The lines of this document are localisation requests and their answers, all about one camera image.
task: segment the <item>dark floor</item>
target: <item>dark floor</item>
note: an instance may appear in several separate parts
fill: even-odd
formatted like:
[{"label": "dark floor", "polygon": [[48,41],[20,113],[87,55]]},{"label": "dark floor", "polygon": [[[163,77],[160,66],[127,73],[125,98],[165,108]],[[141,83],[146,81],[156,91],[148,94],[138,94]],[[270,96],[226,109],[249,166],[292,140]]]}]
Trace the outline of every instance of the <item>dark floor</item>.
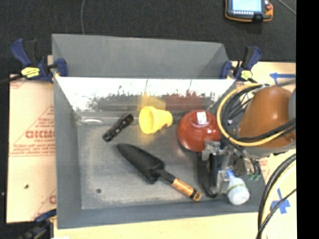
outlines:
[{"label": "dark floor", "polygon": [[[245,46],[258,46],[263,61],[296,61],[297,0],[270,0],[271,22],[246,24],[224,17],[223,0],[0,0],[0,79],[19,72],[10,51],[18,38],[37,38],[43,55],[51,53],[52,33],[204,40],[225,45],[230,60],[242,59]],[[0,220],[5,220],[8,91],[0,86]],[[32,224],[1,224],[0,239],[16,238]]]}]

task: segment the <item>wooden handle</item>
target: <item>wooden handle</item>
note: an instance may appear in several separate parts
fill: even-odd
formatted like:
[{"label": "wooden handle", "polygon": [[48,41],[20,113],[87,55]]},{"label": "wooden handle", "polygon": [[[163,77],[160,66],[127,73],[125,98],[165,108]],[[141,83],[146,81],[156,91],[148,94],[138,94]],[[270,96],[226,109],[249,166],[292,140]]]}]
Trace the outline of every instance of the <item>wooden handle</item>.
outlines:
[{"label": "wooden handle", "polygon": [[174,175],[168,173],[164,169],[151,169],[150,173],[155,173],[156,175],[161,176],[166,182],[170,183],[174,188],[190,197],[194,201],[199,201],[201,198],[201,194],[197,190],[190,187],[188,184],[176,178]]},{"label": "wooden handle", "polygon": [[190,187],[188,184],[178,178],[175,178],[171,185],[194,201],[199,201],[201,198],[201,194],[197,190]]}]

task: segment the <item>trowel handle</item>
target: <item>trowel handle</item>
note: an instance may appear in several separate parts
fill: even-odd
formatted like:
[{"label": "trowel handle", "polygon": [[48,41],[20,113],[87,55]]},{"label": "trowel handle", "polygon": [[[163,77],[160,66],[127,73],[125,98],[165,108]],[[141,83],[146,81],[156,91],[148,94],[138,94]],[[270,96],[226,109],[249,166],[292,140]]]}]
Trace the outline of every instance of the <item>trowel handle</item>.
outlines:
[{"label": "trowel handle", "polygon": [[178,191],[180,191],[181,193],[190,197],[194,201],[199,201],[199,199],[201,198],[201,194],[197,190],[190,187],[188,184],[186,184],[182,180],[176,178],[174,175],[168,173],[165,170],[161,170],[159,172],[160,172],[161,177],[165,181],[169,182]]}]

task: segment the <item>black trowel blade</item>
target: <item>black trowel blade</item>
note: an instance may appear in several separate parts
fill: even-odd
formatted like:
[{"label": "black trowel blade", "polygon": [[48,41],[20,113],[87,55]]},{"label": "black trowel blade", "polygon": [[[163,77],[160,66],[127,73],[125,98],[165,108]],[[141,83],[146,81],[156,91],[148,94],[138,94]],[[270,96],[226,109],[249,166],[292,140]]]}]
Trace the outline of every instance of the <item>black trowel blade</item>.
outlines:
[{"label": "black trowel blade", "polygon": [[154,169],[164,169],[164,163],[148,152],[127,143],[116,145],[121,155],[136,167],[152,184],[157,181],[160,174],[154,173]]}]

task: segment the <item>white bottle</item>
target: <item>white bottle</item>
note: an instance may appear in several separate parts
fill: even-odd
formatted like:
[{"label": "white bottle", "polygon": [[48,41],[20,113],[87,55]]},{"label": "white bottle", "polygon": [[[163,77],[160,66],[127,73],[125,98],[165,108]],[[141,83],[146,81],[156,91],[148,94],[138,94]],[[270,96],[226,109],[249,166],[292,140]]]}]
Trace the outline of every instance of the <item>white bottle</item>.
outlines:
[{"label": "white bottle", "polygon": [[242,205],[246,203],[250,197],[249,191],[243,179],[235,177],[234,173],[226,170],[227,177],[230,179],[227,187],[227,196],[233,205]]}]

